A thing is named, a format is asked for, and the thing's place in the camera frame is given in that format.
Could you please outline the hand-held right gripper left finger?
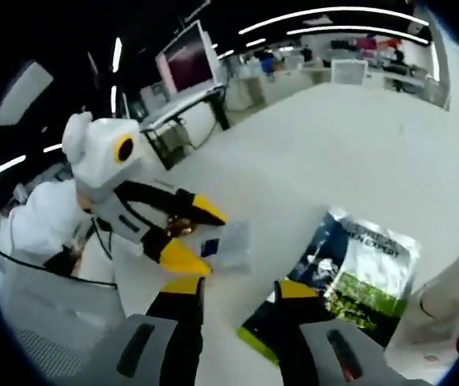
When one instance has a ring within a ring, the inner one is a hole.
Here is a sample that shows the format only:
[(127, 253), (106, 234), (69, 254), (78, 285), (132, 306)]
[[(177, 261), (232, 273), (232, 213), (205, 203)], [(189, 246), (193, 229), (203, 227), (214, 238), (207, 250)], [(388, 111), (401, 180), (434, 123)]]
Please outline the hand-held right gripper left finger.
[(112, 329), (91, 356), (92, 385), (193, 385), (203, 349), (204, 277), (166, 284), (145, 314)]

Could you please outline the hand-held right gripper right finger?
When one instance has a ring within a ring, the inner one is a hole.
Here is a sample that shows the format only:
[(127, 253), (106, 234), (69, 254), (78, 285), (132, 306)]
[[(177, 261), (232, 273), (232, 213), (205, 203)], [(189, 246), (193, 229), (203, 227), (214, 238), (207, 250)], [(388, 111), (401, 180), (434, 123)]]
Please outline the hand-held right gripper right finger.
[(280, 331), (277, 358), (285, 385), (404, 385), (384, 358), (384, 349), (354, 323), (315, 322), (307, 315), (318, 293), (290, 280), (274, 282)]

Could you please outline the person's left hand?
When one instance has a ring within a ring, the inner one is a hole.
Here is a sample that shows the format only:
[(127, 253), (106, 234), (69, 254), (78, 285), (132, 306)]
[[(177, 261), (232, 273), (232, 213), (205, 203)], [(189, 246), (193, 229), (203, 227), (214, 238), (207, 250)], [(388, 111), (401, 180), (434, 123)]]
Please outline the person's left hand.
[(82, 211), (84, 211), (87, 214), (92, 214), (92, 200), (78, 188), (76, 188), (76, 201)]

